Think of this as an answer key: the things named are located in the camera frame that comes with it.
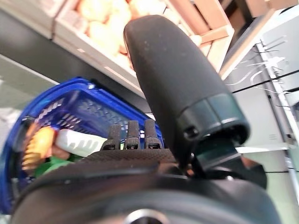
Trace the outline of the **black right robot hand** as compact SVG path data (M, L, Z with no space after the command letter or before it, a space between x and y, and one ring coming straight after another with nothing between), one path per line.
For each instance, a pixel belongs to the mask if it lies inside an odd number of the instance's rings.
M13 224L278 224L261 164L236 147L249 124L187 35L149 15L124 28L166 149L93 153L30 184Z

